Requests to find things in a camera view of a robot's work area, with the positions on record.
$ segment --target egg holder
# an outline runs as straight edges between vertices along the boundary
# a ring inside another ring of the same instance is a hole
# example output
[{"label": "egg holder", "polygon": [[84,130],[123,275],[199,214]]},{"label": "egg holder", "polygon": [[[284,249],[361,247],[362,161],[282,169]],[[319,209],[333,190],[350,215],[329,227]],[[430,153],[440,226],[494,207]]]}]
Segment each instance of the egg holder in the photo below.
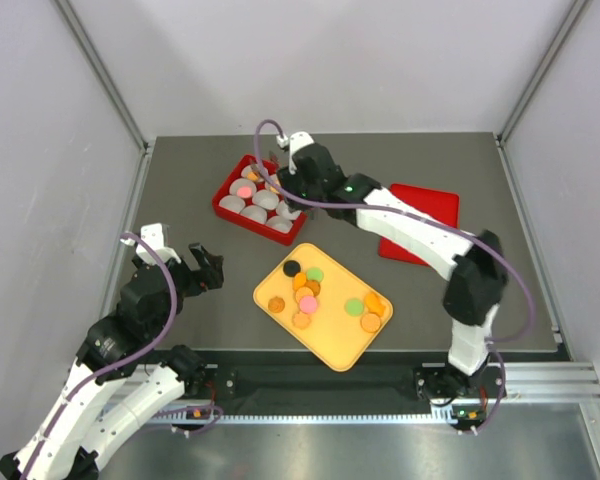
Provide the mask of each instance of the egg holder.
[{"label": "egg holder", "polygon": [[[255,157],[253,155],[245,155],[242,157],[242,160],[238,162],[235,168],[231,171],[227,179],[220,186],[218,191],[215,193],[213,198],[211,199],[211,205],[213,206],[213,210],[216,215],[220,218],[223,218],[229,222],[235,223],[241,227],[246,228],[247,230],[252,231],[253,233],[257,233],[258,235],[262,235],[263,237],[268,238],[269,240],[273,240],[274,242],[278,242],[282,245],[289,246],[293,243],[296,236],[300,232],[300,229],[304,225],[304,222],[307,220],[307,215],[301,213],[298,218],[292,221],[291,230],[287,233],[280,232],[274,228],[269,227],[268,225],[264,225],[256,222],[255,220],[251,220],[250,218],[245,217],[244,215],[240,215],[239,213],[233,212],[226,208],[220,206],[220,200],[225,196],[229,195],[229,187],[231,184],[242,177],[242,170],[250,165],[252,162],[255,162]],[[269,172],[270,175],[275,174],[277,166],[268,160],[264,160],[264,166]],[[266,182],[256,183],[257,192],[264,190],[266,188]],[[284,201],[283,197],[278,194],[280,201]],[[245,207],[249,205],[253,205],[253,197],[244,199]],[[267,220],[270,220],[272,217],[276,216],[275,210],[267,211]]]}]

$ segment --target red tray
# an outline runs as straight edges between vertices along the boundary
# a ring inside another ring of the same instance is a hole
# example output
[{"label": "red tray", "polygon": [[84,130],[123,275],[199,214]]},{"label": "red tray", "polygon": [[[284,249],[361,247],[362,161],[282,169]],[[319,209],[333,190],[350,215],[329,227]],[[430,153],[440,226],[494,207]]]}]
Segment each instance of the red tray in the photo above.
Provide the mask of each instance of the red tray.
[{"label": "red tray", "polygon": [[[428,188],[412,187],[410,185],[401,185],[394,183],[389,187],[391,193],[417,208],[423,213],[431,215],[441,223],[451,227],[458,226],[458,207],[460,197],[455,193],[440,192],[438,190],[429,190]],[[407,252],[386,238],[380,239],[378,245],[378,255],[392,260],[415,263],[417,265],[427,265],[420,260],[420,257]]]},{"label": "red tray", "polygon": [[[220,200],[224,196],[229,195],[229,187],[231,186],[233,181],[241,177],[242,169],[249,165],[249,163],[252,160],[255,161],[255,157],[253,155],[245,155],[244,157],[242,157],[242,160],[238,162],[238,165],[236,165],[236,167],[231,171],[231,173],[224,181],[222,186],[213,196],[213,199],[211,200],[213,210],[216,212],[216,215],[218,215],[220,218],[224,218],[229,222],[235,223],[236,225],[240,225],[241,227],[244,227],[247,230],[251,230],[252,232],[262,235],[263,237],[267,237],[268,239],[273,240],[274,242],[281,243],[282,245],[291,245],[293,243],[293,240],[298,235],[298,232],[300,232],[302,225],[304,225],[304,222],[307,220],[307,216],[304,213],[301,213],[300,216],[293,221],[291,230],[289,230],[288,233],[282,233],[278,230],[274,230],[273,228],[267,227],[266,225],[255,222],[250,218],[240,215],[239,213],[232,212],[231,210],[227,210],[226,208],[222,208],[220,206]],[[274,163],[265,160],[264,166],[267,167],[267,170],[270,174],[274,174],[276,172],[276,165]],[[260,182],[256,184],[256,186],[258,187],[258,191],[263,190],[265,188],[264,182]],[[245,200],[245,202],[246,206],[252,204],[251,199]],[[267,212],[267,220],[275,215],[275,211]]]}]

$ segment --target gray table surface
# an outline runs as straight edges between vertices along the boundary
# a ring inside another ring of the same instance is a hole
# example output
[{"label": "gray table surface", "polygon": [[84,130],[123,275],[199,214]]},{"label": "gray table surface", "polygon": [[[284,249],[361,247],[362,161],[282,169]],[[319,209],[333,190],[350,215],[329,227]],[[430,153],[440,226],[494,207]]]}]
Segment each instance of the gray table surface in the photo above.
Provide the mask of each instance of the gray table surface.
[{"label": "gray table surface", "polygon": [[156,428],[100,479],[600,479],[578,405],[505,404],[476,438],[447,425],[219,424],[188,441]]},{"label": "gray table surface", "polygon": [[[329,134],[314,138],[331,151],[345,174],[365,173],[388,186],[405,183],[455,192],[460,196],[459,227],[474,233],[496,232],[506,257],[527,281],[538,304],[537,324],[522,340],[503,350],[553,351],[551,321],[534,272],[493,137],[459,134]],[[263,138],[263,152],[274,150]],[[163,222],[171,226],[172,246],[190,266],[190,242],[225,258],[221,290],[188,299],[172,331],[168,348],[304,350],[295,338],[253,302],[258,283],[291,251],[217,217],[211,197],[246,153],[250,136],[159,137],[146,179],[135,226]],[[284,155],[277,149],[279,158]],[[318,212],[294,245],[315,244],[391,300],[394,316],[370,350],[446,350],[451,321],[442,308],[445,284],[428,267],[378,256],[379,238]],[[126,262],[121,279],[133,266]],[[517,331],[526,321],[526,303],[513,282],[507,288],[494,325],[496,336]]]}]

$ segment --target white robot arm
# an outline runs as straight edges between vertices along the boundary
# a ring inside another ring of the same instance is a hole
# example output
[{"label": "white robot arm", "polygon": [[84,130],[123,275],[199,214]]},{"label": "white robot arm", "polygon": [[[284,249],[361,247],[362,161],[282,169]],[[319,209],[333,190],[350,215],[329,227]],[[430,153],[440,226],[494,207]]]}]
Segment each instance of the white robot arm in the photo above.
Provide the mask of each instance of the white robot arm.
[{"label": "white robot arm", "polygon": [[[278,145],[289,152],[289,167],[277,172],[281,186],[307,200],[362,206],[393,207],[418,217],[435,219],[396,198],[377,181],[362,175],[346,177],[329,151],[306,132],[278,137]],[[296,210],[307,205],[288,200]],[[486,339],[498,311],[506,272],[485,252],[459,235],[405,215],[367,208],[327,209],[337,219],[387,238],[427,262],[447,281],[444,308],[452,319],[449,364],[471,377],[484,366]],[[478,238],[501,252],[498,237],[484,232]]]},{"label": "white robot arm", "polygon": [[[222,286],[222,257],[209,254],[200,244],[189,245],[200,266],[191,270],[168,247],[165,225],[142,227],[140,238],[169,270],[178,313],[185,297]],[[137,271],[121,288],[115,310],[89,328],[62,393],[36,434],[24,448],[0,460],[0,472],[9,480],[97,478],[111,455],[143,423],[185,391],[197,390],[202,382],[204,363],[188,348],[174,347],[148,383],[98,419],[139,360],[120,367],[118,362],[145,348],[160,334],[171,306],[167,282],[156,261],[144,246],[124,243],[136,247],[133,263]],[[90,378],[107,366],[112,368],[109,373]]]}]

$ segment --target orange tray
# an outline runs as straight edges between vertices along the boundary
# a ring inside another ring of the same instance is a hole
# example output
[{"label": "orange tray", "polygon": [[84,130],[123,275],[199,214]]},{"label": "orange tray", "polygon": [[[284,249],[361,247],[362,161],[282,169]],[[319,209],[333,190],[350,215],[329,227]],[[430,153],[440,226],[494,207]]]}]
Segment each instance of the orange tray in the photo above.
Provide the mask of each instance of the orange tray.
[{"label": "orange tray", "polygon": [[[309,315],[311,322],[306,328],[298,328],[293,323],[294,315],[300,311],[300,307],[296,300],[294,279],[283,271],[284,264],[290,260],[298,262],[305,274],[309,269],[316,268],[323,273],[322,280],[318,282],[319,293],[313,295],[317,300],[318,309]],[[365,297],[373,293],[381,304],[380,310],[378,307],[372,307],[381,323],[377,331],[369,333],[362,328],[361,322],[365,314],[371,313],[370,304],[365,302]],[[284,300],[284,309],[279,313],[269,310],[269,301],[274,297]],[[345,310],[345,305],[352,299],[358,299],[364,304],[364,310],[359,315],[351,315]],[[309,243],[298,245],[280,262],[256,287],[253,300],[337,372],[344,372],[353,367],[393,315],[393,306],[389,300]]]}]

